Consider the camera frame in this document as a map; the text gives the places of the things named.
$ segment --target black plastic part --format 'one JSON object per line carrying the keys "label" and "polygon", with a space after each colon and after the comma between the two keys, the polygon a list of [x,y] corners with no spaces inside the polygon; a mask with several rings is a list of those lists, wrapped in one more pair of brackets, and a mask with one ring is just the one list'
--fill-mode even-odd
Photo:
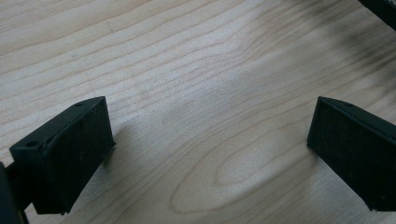
{"label": "black plastic part", "polygon": [[396,126],[352,104],[319,97],[312,148],[367,204],[396,211]]}
{"label": "black plastic part", "polygon": [[106,98],[97,97],[70,106],[10,151],[37,213],[63,214],[114,146]]}
{"label": "black plastic part", "polygon": [[6,168],[2,162],[0,162],[0,223],[27,223],[26,216],[23,211],[18,209],[18,206],[15,203],[11,186],[8,182]]}
{"label": "black plastic part", "polygon": [[394,0],[359,0],[384,23],[396,30],[396,5]]}
{"label": "black plastic part", "polygon": [[31,202],[35,194],[32,184],[29,182],[29,176],[24,174],[15,162],[7,167],[7,176],[11,186],[15,203],[23,211]]}

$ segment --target light wooden surface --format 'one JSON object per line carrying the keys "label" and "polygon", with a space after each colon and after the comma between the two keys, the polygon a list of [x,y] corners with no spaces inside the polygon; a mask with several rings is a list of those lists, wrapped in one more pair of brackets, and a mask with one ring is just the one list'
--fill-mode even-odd
{"label": "light wooden surface", "polygon": [[31,223],[395,223],[305,146],[320,95],[396,123],[395,58],[356,0],[3,0],[0,159],[104,95],[116,150]]}

